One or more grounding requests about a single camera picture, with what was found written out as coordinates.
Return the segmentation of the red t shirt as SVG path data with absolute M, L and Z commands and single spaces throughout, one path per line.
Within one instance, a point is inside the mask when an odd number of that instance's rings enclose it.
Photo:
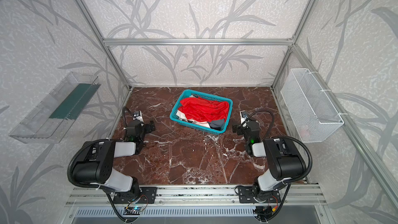
M 197 122 L 212 122 L 226 120 L 230 105 L 227 101 L 213 101 L 201 97 L 188 97 L 180 101 L 178 110 L 185 114 L 187 119 Z

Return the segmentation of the teal plastic laundry basket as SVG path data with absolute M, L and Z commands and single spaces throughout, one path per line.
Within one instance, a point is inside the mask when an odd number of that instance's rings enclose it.
M 188 98 L 188 97 L 201 97 L 203 99 L 219 101 L 219 102 L 227 101 L 229 103 L 229 105 L 230 105 L 230 109 L 229 109 L 228 117 L 225 120 L 226 123 L 225 123 L 223 129 L 221 131 L 217 131 L 217 130 L 214 130 L 214 129 L 211 129 L 211 128 L 203 128 L 203 127 L 200 127 L 200 126 L 197 126 L 197 125 L 194 125 L 194 124 L 187 123 L 187 122 L 183 121 L 183 119 L 185 119 L 185 120 L 190 120 L 190 119 L 187 119 L 185 114 L 180 112 L 178 110 L 178 108 L 181 106 L 180 101 L 185 99 L 185 98 Z M 207 132 L 207 133 L 210 133 L 210 134 L 214 134 L 214 135 L 219 135 L 219 134 L 224 133 L 226 131 L 226 129 L 227 129 L 227 126 L 229 124 L 229 121 L 230 121 L 230 118 L 231 118 L 231 114 L 232 114 L 232 108 L 233 108 L 233 101 L 231 99 L 228 99 L 228 98 L 225 98 L 225 97 L 221 97 L 221 96 L 217 96 L 217 95 L 213 95 L 213 94 L 208 94 L 208 93 L 204 93 L 204 92 L 199 92 L 199 91 L 194 91 L 194 90 L 187 89 L 187 90 L 183 91 L 183 93 L 178 98 L 178 100 L 177 100 L 177 102 L 176 102 L 175 106 L 173 107 L 172 112 L 170 114 L 170 119 L 175 121 L 175 122 L 177 122 L 178 124 L 184 125 L 186 127 L 190 127 L 190 128 L 193 128 L 193 129 L 196 129 L 196 130 L 200 130 L 200 131 L 203 131 L 203 132 Z

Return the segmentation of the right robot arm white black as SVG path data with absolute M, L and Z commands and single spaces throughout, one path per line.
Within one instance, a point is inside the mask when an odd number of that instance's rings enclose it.
M 279 191 L 304 179 L 311 171 L 313 158 L 306 145 L 290 136 L 260 139 L 255 121 L 234 125 L 232 130 L 246 141 L 247 153 L 266 158 L 268 169 L 255 179 L 252 186 L 237 186 L 240 203 L 275 203 L 281 201 Z

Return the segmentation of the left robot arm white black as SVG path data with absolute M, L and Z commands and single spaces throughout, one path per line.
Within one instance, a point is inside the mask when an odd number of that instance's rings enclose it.
M 140 154 L 146 134 L 155 131 L 154 121 L 133 120 L 125 128 L 124 140 L 100 139 L 85 142 L 67 168 L 70 183 L 80 188 L 98 188 L 106 194 L 117 194 L 125 201 L 135 201 L 143 193 L 135 177 L 114 169 L 114 159 Z

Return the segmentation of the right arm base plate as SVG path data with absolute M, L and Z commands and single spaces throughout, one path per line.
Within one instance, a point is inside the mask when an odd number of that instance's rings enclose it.
M 279 191 L 263 191 L 259 186 L 236 186 L 235 193 L 239 197 L 240 203 L 265 203 L 279 204 L 281 197 Z

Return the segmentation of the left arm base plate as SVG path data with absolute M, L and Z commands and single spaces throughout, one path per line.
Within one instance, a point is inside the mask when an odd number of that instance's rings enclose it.
M 140 190 L 116 193 L 113 198 L 115 204 L 154 204 L 157 187 L 141 187 Z

